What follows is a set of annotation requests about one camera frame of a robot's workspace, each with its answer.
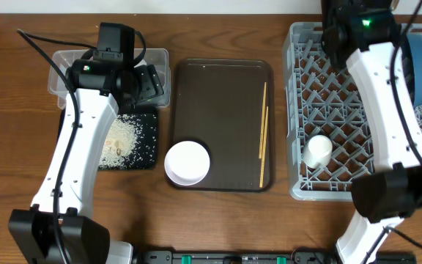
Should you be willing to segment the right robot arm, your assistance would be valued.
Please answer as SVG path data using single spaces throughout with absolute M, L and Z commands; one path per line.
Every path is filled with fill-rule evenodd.
M 374 173 L 352 181 L 355 213 L 336 242 L 337 263 L 372 263 L 386 237 L 422 208 L 422 47 L 396 22 L 396 1 L 323 0 L 322 47 L 346 68 L 371 133 Z

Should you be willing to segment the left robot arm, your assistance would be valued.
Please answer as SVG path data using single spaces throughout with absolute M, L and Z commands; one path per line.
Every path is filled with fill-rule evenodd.
M 30 208 L 14 209 L 8 223 L 28 263 L 133 262 L 133 246 L 112 239 L 92 209 L 103 146 L 119 110 L 161 88 L 155 67 L 134 51 L 138 39 L 130 26 L 103 22 L 97 45 L 57 71 L 67 98 L 51 165 Z

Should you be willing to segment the dark blue bowl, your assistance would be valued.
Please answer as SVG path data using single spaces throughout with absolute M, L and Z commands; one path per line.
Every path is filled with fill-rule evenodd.
M 414 107 L 422 105 L 422 36 L 407 35 L 403 46 L 404 76 Z

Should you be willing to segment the wooden chopstick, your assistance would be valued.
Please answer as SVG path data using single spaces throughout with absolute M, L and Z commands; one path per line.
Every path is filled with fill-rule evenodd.
M 266 106 L 266 113 L 265 113 L 265 123 L 264 123 L 264 141 L 263 141 L 263 153 L 260 166 L 260 175 L 259 175 L 259 187 L 263 187 L 264 183 L 264 168 L 265 168 L 265 157 L 266 157 L 266 147 L 267 147 L 267 127 L 268 127 L 268 107 Z
M 260 129 L 260 140 L 259 140 L 259 159 L 262 159 L 263 153 L 263 137 L 264 137 L 264 123 L 265 123 L 265 113 L 266 113 L 266 96 L 267 96 L 267 82 L 264 83 L 263 89 L 263 98 L 262 98 L 262 119 L 261 119 L 261 129 Z

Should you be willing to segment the white cup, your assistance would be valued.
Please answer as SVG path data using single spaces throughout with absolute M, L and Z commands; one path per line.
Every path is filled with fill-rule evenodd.
M 303 149 L 303 161 L 311 169 L 318 169 L 330 163 L 333 151 L 331 140 L 323 135 L 312 136 Z

